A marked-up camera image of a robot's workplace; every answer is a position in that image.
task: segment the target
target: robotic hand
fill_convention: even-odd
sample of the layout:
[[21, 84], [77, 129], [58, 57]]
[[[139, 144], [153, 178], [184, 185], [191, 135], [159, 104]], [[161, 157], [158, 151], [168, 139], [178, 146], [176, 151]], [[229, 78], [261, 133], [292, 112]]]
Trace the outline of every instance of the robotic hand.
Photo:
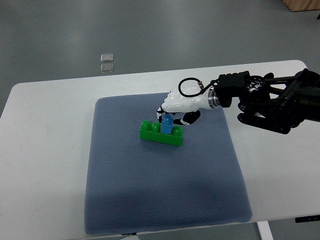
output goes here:
[[[185, 95], [194, 95], [198, 93], [201, 89], [198, 87], [183, 87], [181, 91]], [[209, 101], [212, 99], [212, 94], [214, 93], [213, 87], [205, 91], [204, 94], [185, 97], [179, 92], [179, 89], [175, 87], [164, 99], [163, 104], [156, 111], [158, 121], [162, 122], [162, 115], [166, 113], [171, 113], [175, 115], [176, 113], [185, 113], [183, 118], [174, 119], [173, 123], [178, 125], [190, 125], [193, 124], [199, 117], [199, 109], [217, 109], [217, 103]]]
[[[188, 80], [197, 81], [199, 87], [181, 87]], [[285, 84], [285, 89], [273, 86], [278, 84]], [[305, 119], [320, 122], [320, 75], [308, 69], [278, 78], [273, 73], [251, 76], [248, 71], [222, 74], [206, 87], [189, 77], [170, 91], [157, 110], [157, 118], [161, 123], [164, 113], [185, 113], [173, 123], [190, 125], [200, 117], [199, 109], [228, 108], [233, 97], [240, 100], [238, 107], [243, 113], [237, 118], [243, 124], [287, 134]]]

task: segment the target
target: gray fabric mat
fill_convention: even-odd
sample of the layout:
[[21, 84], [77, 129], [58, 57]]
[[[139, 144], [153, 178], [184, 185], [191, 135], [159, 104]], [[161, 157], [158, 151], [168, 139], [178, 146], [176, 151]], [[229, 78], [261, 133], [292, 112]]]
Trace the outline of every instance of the gray fabric mat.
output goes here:
[[246, 186], [224, 112], [202, 110], [182, 146], [142, 140], [166, 93], [101, 98], [85, 193], [87, 234], [126, 234], [247, 222]]

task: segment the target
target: black wire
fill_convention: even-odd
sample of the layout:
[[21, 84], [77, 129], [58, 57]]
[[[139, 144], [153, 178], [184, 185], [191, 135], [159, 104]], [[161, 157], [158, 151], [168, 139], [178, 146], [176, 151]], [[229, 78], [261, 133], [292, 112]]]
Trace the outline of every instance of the black wire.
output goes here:
[[208, 84], [204, 89], [202, 89], [200, 92], [198, 92], [198, 93], [196, 93], [196, 94], [187, 95], [187, 94], [184, 94], [184, 93], [181, 91], [181, 85], [182, 85], [184, 82], [189, 81], [189, 80], [193, 80], [193, 81], [196, 81], [196, 82], [198, 82], [198, 83], [201, 83], [201, 81], [200, 81], [199, 79], [195, 78], [195, 77], [187, 77], [187, 78], [183, 79], [183, 80], [179, 83], [179, 85], [178, 85], [178, 91], [179, 91], [179, 93], [180, 93], [182, 96], [184, 96], [184, 97], [186, 97], [186, 98], [197, 97], [197, 96], [203, 94], [209, 87], [211, 87], [211, 86], [213, 85], [212, 83], [209, 83], [209, 84]]

